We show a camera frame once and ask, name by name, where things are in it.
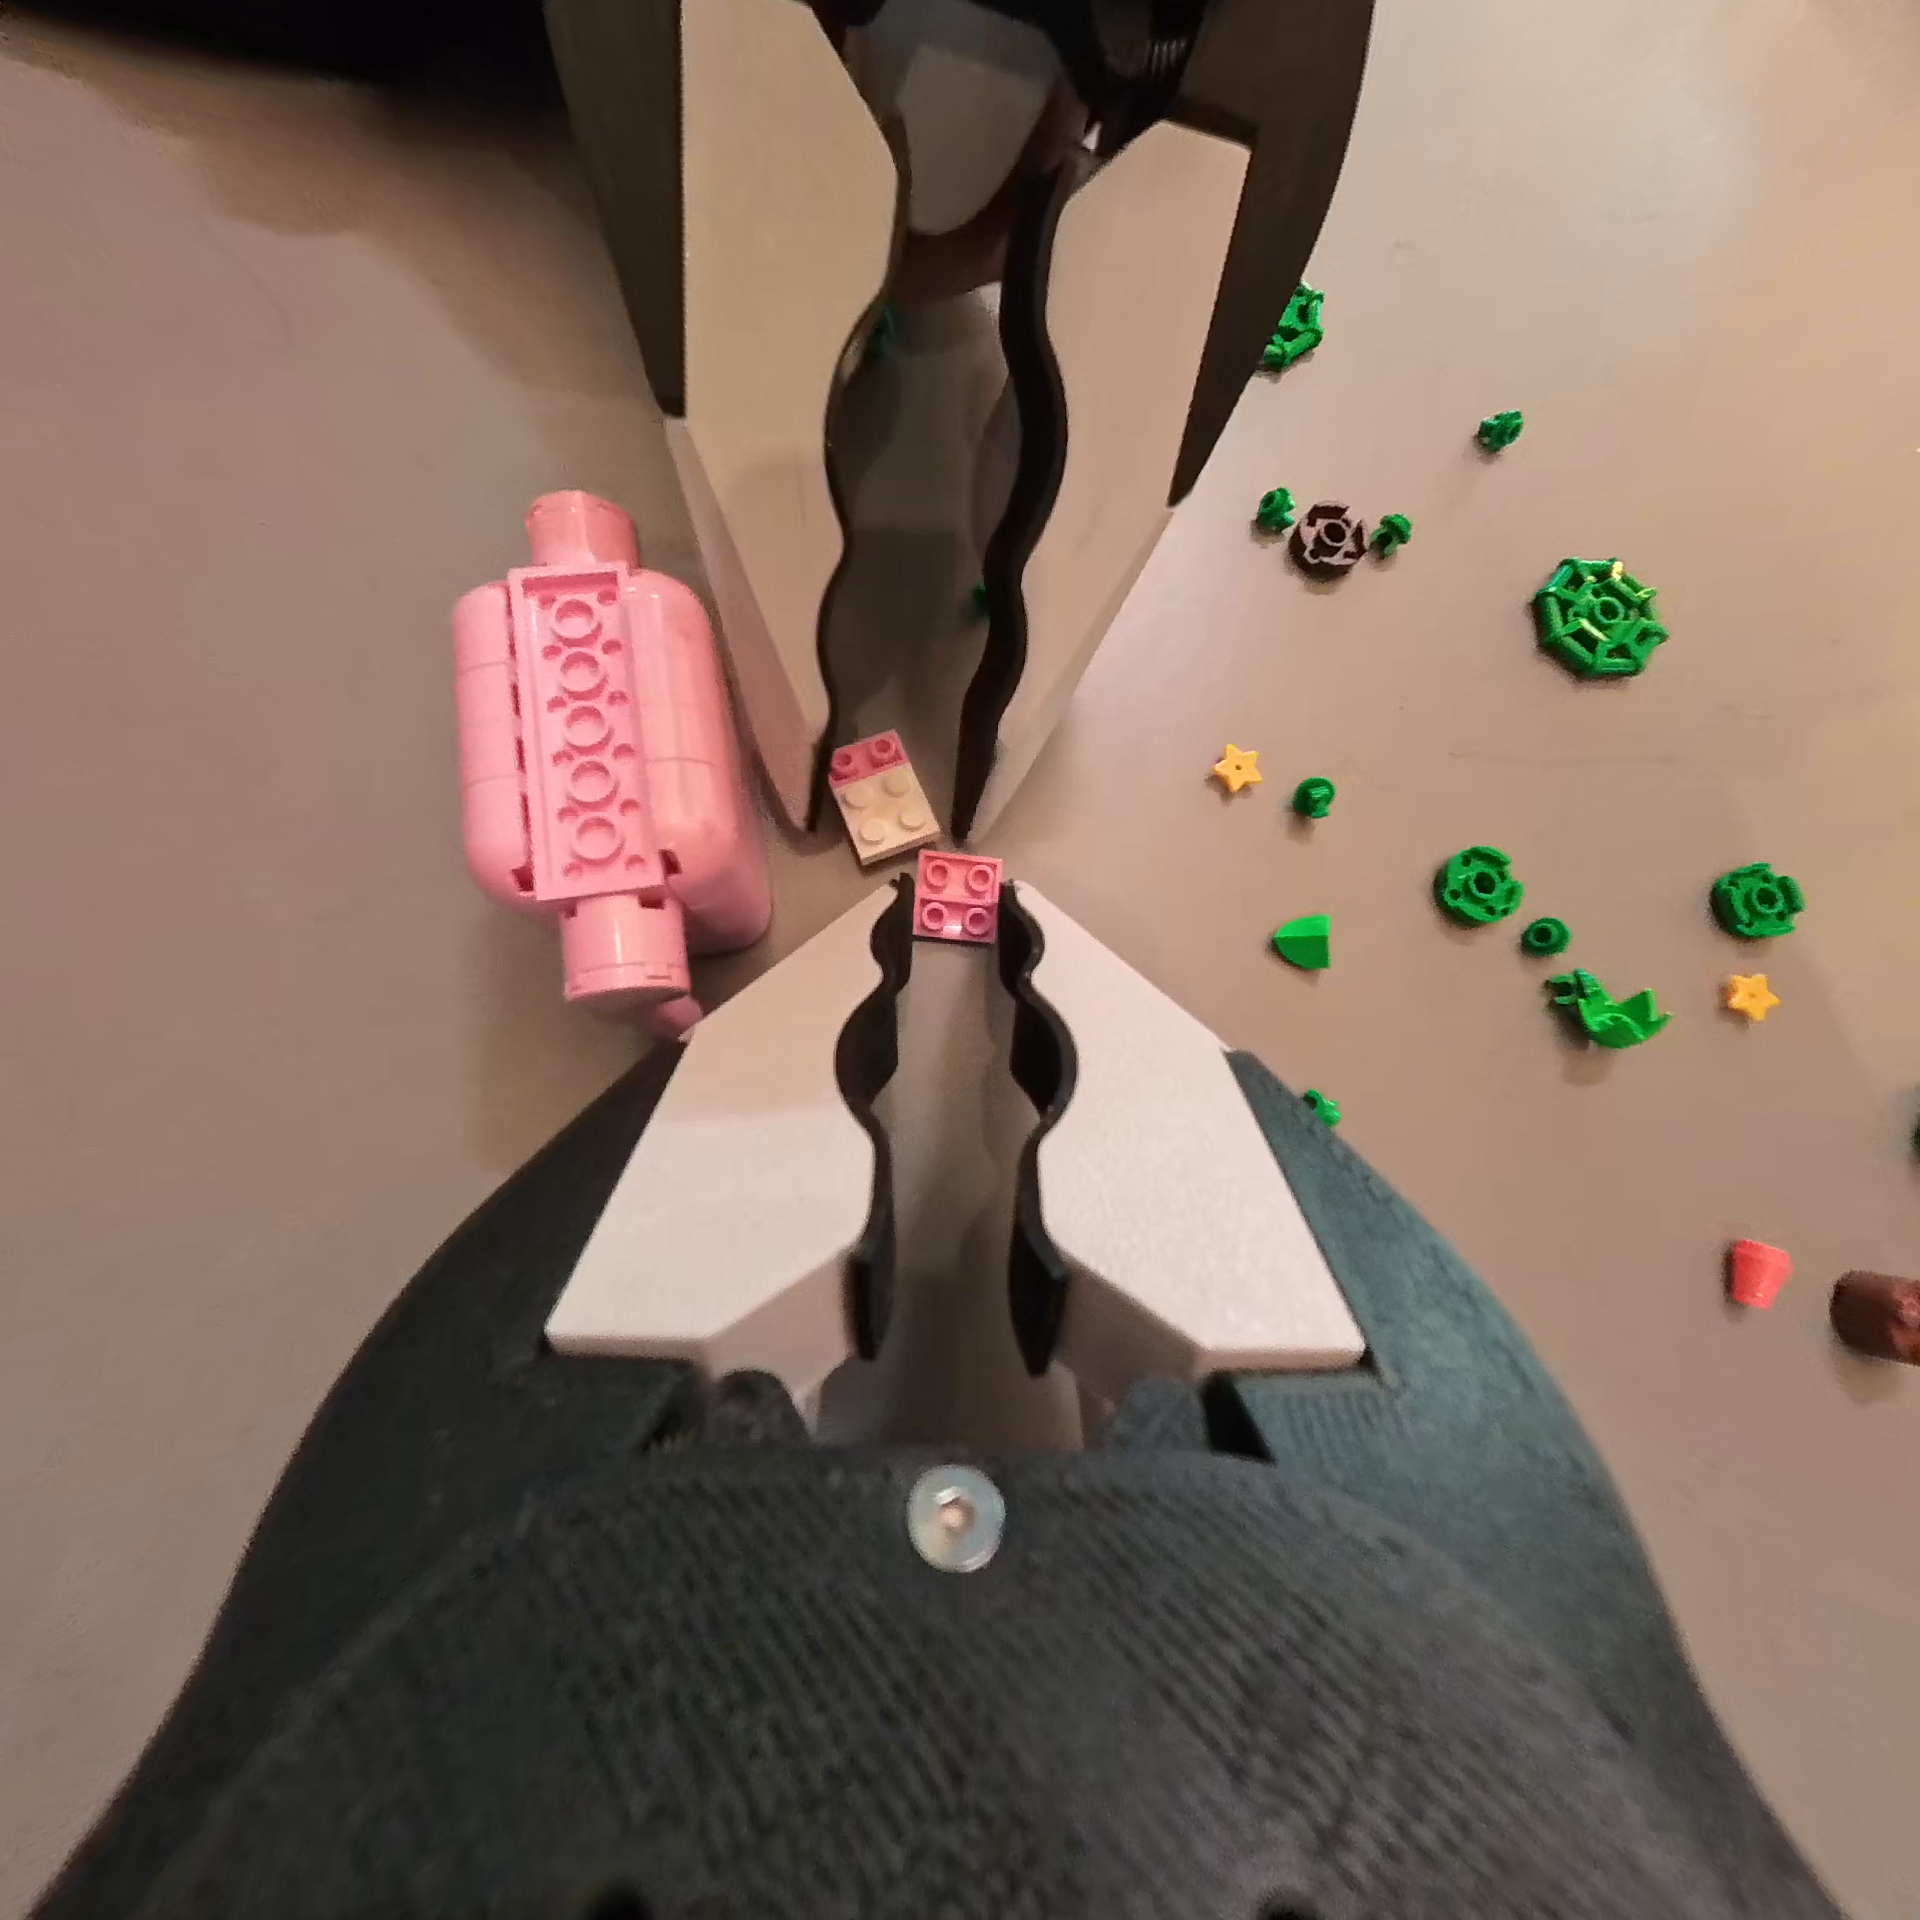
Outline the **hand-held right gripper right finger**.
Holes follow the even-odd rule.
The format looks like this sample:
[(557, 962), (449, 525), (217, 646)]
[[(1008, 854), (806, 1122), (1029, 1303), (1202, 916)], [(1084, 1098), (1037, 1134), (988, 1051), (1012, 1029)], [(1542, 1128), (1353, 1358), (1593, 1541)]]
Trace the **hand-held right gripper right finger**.
[(1005, 1300), (1059, 1436), (1153, 1383), (1356, 1378), (1368, 1336), (1228, 1042), (1029, 880), (997, 989)]

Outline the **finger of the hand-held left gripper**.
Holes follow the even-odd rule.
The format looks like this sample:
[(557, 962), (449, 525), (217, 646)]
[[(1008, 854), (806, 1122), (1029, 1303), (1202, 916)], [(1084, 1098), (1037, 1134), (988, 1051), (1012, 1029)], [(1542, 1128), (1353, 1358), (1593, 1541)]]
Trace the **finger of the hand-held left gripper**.
[(1000, 285), (1016, 466), (980, 564), (961, 840), (1012, 799), (1166, 532), (1246, 164), (1225, 138), (1161, 124), (1021, 191)]
[(744, 722), (806, 829), (845, 557), (828, 416), (896, 264), (896, 151), (806, 4), (682, 10), (683, 408), (666, 430)]

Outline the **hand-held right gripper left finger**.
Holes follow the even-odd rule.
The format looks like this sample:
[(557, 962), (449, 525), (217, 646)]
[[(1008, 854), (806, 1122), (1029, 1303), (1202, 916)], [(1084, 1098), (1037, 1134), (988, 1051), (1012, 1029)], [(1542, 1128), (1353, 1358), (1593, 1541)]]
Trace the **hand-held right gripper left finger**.
[(893, 1316), (910, 915), (885, 883), (690, 1030), (544, 1322), (553, 1352), (768, 1376), (821, 1429)]

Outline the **pink toy brick body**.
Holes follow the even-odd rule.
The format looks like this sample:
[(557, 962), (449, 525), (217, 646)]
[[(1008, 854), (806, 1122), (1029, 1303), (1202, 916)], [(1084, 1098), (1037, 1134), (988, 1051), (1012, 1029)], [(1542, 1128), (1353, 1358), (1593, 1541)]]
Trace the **pink toy brick body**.
[(682, 1042), (704, 1015), (690, 962), (772, 922), (729, 675), (618, 503), (541, 494), (526, 541), (451, 613), (467, 868), (557, 930), (568, 1002)]

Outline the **small white studded plate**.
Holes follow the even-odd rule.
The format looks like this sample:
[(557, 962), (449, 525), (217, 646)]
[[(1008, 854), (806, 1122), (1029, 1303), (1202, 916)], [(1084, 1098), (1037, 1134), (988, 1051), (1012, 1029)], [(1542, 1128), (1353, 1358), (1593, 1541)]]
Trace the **small white studded plate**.
[(944, 837), (922, 780), (906, 758), (834, 784), (832, 799), (862, 871), (915, 854)]

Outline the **person's left hand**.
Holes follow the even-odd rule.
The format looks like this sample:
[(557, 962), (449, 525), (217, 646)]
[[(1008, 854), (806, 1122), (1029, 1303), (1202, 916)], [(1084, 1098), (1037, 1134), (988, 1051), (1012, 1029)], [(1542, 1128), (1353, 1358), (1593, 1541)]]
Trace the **person's left hand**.
[(1052, 171), (1017, 175), (961, 227), (906, 227), (882, 299), (892, 306), (939, 303), (1026, 274), (1053, 184)]

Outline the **green leaf piece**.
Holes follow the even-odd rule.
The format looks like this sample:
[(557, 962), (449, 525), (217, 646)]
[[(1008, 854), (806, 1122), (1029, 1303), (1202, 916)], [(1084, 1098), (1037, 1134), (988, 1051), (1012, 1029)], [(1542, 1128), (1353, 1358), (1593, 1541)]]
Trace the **green leaf piece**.
[(1597, 1050), (1635, 1050), (1667, 1030), (1674, 1015), (1653, 989), (1619, 996), (1584, 966), (1542, 980), (1549, 1010)]

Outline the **brown round brick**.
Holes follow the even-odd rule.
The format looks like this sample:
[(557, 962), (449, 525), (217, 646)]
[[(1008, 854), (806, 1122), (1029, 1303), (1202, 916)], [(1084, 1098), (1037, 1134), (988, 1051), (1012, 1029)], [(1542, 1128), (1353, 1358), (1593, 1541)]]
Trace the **brown round brick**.
[(1918, 1279), (1848, 1270), (1832, 1290), (1832, 1331), (1851, 1352), (1918, 1366)]

